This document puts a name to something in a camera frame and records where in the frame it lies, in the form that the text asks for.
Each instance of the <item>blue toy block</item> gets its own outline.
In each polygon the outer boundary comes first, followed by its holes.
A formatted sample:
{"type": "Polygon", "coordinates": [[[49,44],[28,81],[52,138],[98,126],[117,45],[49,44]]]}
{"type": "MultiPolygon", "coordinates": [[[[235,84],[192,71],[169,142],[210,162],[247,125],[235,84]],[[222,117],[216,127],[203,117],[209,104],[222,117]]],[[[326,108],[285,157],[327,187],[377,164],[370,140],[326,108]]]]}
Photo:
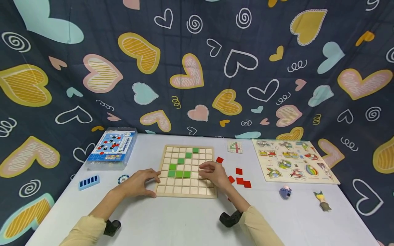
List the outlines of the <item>blue toy block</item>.
{"type": "Polygon", "coordinates": [[[291,196],[291,194],[292,194],[292,190],[290,189],[290,188],[281,188],[280,190],[279,190],[279,194],[281,195],[281,197],[283,198],[283,199],[285,199],[285,200],[287,200],[287,199],[289,199],[289,197],[291,196]]]}
{"type": "Polygon", "coordinates": [[[81,191],[98,183],[100,183],[100,177],[95,175],[93,177],[79,181],[78,189],[81,191]]]}

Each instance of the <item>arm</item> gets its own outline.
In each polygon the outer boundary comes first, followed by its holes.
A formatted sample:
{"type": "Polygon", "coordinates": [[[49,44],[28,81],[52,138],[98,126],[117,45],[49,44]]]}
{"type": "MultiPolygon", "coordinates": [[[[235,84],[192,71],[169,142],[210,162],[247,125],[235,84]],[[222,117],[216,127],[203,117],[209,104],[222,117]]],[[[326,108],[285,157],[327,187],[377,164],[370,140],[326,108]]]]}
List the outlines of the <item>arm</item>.
{"type": "Polygon", "coordinates": [[[210,179],[227,195],[235,208],[243,213],[239,224],[256,246],[284,246],[264,217],[233,187],[220,163],[208,161],[201,164],[200,168],[200,176],[210,179]]]}
{"type": "Polygon", "coordinates": [[[82,217],[70,231],[60,246],[93,246],[104,233],[106,221],[125,197],[151,196],[156,198],[153,191],[145,188],[145,182],[155,179],[160,183],[158,175],[153,169],[140,170],[126,181],[110,190],[104,199],[90,212],[82,217]]]}

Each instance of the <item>colorful puzzle picture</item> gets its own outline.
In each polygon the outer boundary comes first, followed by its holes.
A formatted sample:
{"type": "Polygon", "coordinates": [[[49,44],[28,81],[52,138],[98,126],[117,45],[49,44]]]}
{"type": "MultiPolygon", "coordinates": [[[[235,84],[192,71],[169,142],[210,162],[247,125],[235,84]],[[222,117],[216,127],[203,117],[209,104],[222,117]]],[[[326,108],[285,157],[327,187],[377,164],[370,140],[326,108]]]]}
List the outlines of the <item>colorful puzzle picture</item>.
{"type": "Polygon", "coordinates": [[[123,134],[107,133],[101,142],[97,144],[94,152],[117,152],[122,139],[123,134]]]}
{"type": "Polygon", "coordinates": [[[340,184],[310,141],[252,142],[267,182],[340,184]]]}
{"type": "Polygon", "coordinates": [[[214,160],[212,147],[166,145],[157,196],[217,198],[217,187],[199,176],[199,165],[214,160]]]}
{"type": "Polygon", "coordinates": [[[242,154],[242,144],[238,141],[227,141],[227,152],[242,154]]]}

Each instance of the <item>hand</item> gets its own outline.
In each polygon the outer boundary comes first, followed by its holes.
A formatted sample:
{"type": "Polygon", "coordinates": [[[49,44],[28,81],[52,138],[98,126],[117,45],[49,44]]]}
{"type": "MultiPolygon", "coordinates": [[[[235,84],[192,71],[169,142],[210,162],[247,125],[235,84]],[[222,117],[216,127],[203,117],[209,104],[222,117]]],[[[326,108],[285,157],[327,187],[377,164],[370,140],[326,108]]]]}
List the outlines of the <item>hand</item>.
{"type": "Polygon", "coordinates": [[[232,187],[222,164],[215,161],[207,161],[201,164],[200,168],[202,169],[199,172],[200,176],[211,180],[219,189],[224,191],[228,187],[232,187]]]}
{"type": "Polygon", "coordinates": [[[151,196],[156,198],[156,193],[154,193],[154,191],[145,188],[145,182],[155,179],[157,183],[160,183],[158,177],[160,173],[160,171],[156,172],[153,169],[139,170],[126,181],[120,183],[114,190],[120,192],[124,197],[151,196]]]}

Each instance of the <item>pattern card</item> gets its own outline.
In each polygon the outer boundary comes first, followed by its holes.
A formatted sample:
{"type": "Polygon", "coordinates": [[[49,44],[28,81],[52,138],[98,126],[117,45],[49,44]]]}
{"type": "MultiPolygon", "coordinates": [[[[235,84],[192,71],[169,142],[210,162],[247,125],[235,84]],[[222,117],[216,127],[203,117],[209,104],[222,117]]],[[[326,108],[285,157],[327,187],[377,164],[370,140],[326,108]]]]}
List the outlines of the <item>pattern card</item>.
{"type": "Polygon", "coordinates": [[[340,184],[309,141],[252,142],[267,182],[340,184]]]}
{"type": "Polygon", "coordinates": [[[157,196],[217,198],[217,187],[199,176],[199,165],[214,158],[212,147],[166,145],[157,196]]]}
{"type": "Polygon", "coordinates": [[[227,141],[227,151],[231,153],[242,154],[242,144],[239,141],[227,141]]]}

